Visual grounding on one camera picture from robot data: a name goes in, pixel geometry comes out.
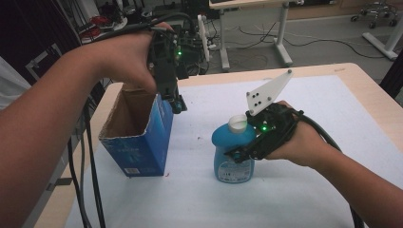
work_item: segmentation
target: person's right arm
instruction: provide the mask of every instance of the person's right arm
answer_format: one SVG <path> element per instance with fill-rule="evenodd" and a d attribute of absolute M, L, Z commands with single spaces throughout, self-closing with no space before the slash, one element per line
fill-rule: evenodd
<path fill-rule="evenodd" d="M 403 190 L 334 149 L 307 123 L 299 122 L 291 141 L 266 159 L 315 169 L 370 227 L 403 227 Z"/>

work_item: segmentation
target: detergent bottle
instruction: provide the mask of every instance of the detergent bottle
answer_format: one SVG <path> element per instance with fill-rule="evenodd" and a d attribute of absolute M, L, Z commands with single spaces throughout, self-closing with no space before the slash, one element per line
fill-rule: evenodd
<path fill-rule="evenodd" d="M 217 128 L 212 136 L 216 146 L 214 173 L 217 180 L 226 183 L 242 183 L 252 178 L 255 161 L 235 163 L 225 152 L 241 145 L 247 145 L 256 138 L 255 129 L 247 123 L 245 115 L 232 117 L 228 123 Z"/>

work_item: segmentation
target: white bottle cap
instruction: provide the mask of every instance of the white bottle cap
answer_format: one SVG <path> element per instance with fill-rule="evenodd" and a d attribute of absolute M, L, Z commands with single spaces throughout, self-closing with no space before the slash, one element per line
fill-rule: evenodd
<path fill-rule="evenodd" d="M 240 134 L 246 130 L 247 120 L 245 115 L 233 116 L 229 119 L 228 128 L 232 133 Z"/>

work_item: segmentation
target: gray floor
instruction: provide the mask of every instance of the gray floor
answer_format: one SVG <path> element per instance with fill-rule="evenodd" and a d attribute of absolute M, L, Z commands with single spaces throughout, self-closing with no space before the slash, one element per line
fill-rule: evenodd
<path fill-rule="evenodd" d="M 362 33 L 370 32 L 382 43 L 386 44 L 393 28 L 389 27 L 389 20 L 386 19 L 378 20 L 377 27 L 369 29 L 371 18 L 360 18 L 356 22 L 351 22 L 350 18 L 351 15 L 287 21 L 283 44 L 294 62 L 292 67 L 355 63 L 379 83 L 393 62 L 370 45 L 362 37 Z M 220 29 L 218 21 L 215 21 L 214 24 L 216 29 Z M 207 28 L 212 36 L 215 33 L 214 28 L 211 24 L 208 25 Z M 264 31 L 267 32 L 272 25 L 273 23 L 265 25 L 251 24 L 251 26 L 242 26 L 240 29 L 248 33 L 262 34 L 263 27 Z M 273 43 L 261 43 L 254 47 L 240 49 L 255 44 L 259 41 L 261 35 L 244 34 L 237 27 L 225 29 L 226 46 L 230 61 L 229 72 L 286 67 L 274 50 Z M 270 34 L 277 34 L 277 30 L 278 23 L 275 24 Z M 219 43 L 219 39 L 214 40 L 216 44 Z M 314 42 L 302 47 L 293 46 L 307 44 L 319 39 L 333 41 Z M 268 36 L 265 41 L 272 42 L 273 36 Z M 401 47 L 403 47 L 402 39 L 395 49 Z M 374 58 L 360 56 L 352 48 L 362 55 Z M 212 51 L 211 55 L 213 58 L 210 61 L 207 73 L 222 73 L 219 52 Z"/>

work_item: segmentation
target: open box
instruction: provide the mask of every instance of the open box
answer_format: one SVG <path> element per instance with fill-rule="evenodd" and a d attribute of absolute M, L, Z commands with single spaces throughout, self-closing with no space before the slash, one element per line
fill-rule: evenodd
<path fill-rule="evenodd" d="M 99 140 L 128 177 L 162 176 L 172 120 L 160 95 L 124 85 Z"/>

